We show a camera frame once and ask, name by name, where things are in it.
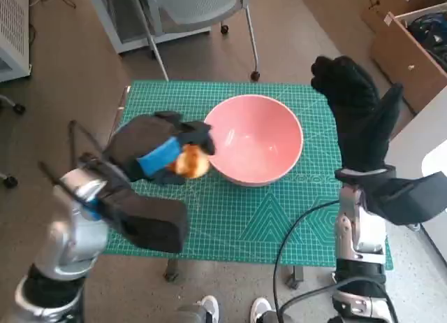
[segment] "green cutting mat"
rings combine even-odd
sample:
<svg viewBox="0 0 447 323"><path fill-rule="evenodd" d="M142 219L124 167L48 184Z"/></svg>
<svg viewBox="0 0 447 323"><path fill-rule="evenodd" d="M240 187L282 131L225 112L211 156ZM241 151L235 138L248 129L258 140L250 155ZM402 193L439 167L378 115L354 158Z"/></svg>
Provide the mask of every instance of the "green cutting mat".
<svg viewBox="0 0 447 323"><path fill-rule="evenodd" d="M176 110L185 120L203 120L221 101L238 94L264 94L286 104L301 121L304 149L292 171L267 187L240 187L211 170L184 186L137 182L139 194L183 200L191 230L182 254L132 246L111 231L106 254L274 263L292 223L312 206L338 198L340 167L335 122L323 96L307 85L140 81L131 86L120 125L143 113ZM292 235L283 264L334 266L333 224L338 206L308 216ZM393 268L387 246L387 269Z"/></svg>

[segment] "office chair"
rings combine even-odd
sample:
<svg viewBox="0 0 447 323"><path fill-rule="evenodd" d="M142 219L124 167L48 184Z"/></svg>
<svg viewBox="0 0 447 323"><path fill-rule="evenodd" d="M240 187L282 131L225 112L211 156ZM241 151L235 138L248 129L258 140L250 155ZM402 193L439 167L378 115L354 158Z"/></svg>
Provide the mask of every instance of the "office chair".
<svg viewBox="0 0 447 323"><path fill-rule="evenodd" d="M253 34L253 26L251 24L251 16L249 11L249 0L132 0L137 10L138 16L145 28L147 40L150 48L155 54L155 57L163 71L164 78L169 80L166 73L163 60L160 57L154 41L154 36L149 29L149 22L145 14L145 5L150 6L150 15L159 16L158 8L163 9L173 21L174 27L163 28L164 33L174 33L182 31L193 31L211 26L213 24L221 24L221 33L226 35L228 33L228 25L224 20L228 19L240 10L245 10L247 17L247 24L251 39L251 48L253 50L255 67L251 73L251 80L257 82L261 76L258 70L258 52L256 50L256 42Z"/></svg>
<svg viewBox="0 0 447 323"><path fill-rule="evenodd" d="M1 103L6 103L9 106L12 106L14 112L18 115L23 115L25 113L26 109L23 105L16 104L7 96L3 96L0 94L0 104ZM18 184L18 181L14 176L6 175L5 173L2 172L0 172L0 180L3 181L3 185L8 189L12 189L16 187Z"/></svg>

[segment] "table leg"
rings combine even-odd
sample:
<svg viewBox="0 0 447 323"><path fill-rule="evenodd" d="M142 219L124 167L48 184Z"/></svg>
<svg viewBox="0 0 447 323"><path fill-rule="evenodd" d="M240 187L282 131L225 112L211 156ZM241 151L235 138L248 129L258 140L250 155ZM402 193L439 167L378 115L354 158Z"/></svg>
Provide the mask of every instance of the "table leg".
<svg viewBox="0 0 447 323"><path fill-rule="evenodd" d="M292 274L286 280L287 287L297 290L301 282L305 280L305 272L302 266L294 266Z"/></svg>
<svg viewBox="0 0 447 323"><path fill-rule="evenodd" d="M163 275L166 281L174 282L179 276L178 270L178 260L177 259L168 259L168 264L166 265L166 270Z"/></svg>

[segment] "white sneaker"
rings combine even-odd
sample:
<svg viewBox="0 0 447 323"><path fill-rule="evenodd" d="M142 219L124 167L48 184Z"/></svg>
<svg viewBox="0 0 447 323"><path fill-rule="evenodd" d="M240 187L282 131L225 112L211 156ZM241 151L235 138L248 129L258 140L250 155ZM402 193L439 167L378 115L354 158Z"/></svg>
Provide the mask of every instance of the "white sneaker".
<svg viewBox="0 0 447 323"><path fill-rule="evenodd" d="M207 295L199 303L212 315L212 323L218 323L219 304L217 303L216 298L212 295Z"/></svg>
<svg viewBox="0 0 447 323"><path fill-rule="evenodd" d="M251 306L250 323L256 323L259 317L266 311L270 311L272 306L263 297L258 297Z"/></svg>

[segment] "black glove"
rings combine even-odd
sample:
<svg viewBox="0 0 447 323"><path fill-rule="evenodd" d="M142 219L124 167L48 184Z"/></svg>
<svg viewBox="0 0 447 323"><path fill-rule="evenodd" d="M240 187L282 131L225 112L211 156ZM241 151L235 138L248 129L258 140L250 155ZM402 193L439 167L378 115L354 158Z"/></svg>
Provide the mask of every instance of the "black glove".
<svg viewBox="0 0 447 323"><path fill-rule="evenodd" d="M181 119L181 114L172 111L139 115L115 133L104 156L131 182L144 178L161 185L180 185L185 179L166 166L176 160L183 145L199 145L209 155L215 152L210 125Z"/></svg>
<svg viewBox="0 0 447 323"><path fill-rule="evenodd" d="M394 84L379 98L371 76L346 56L317 57L312 87L324 94L337 124L343 168L373 171L385 166L403 88Z"/></svg>

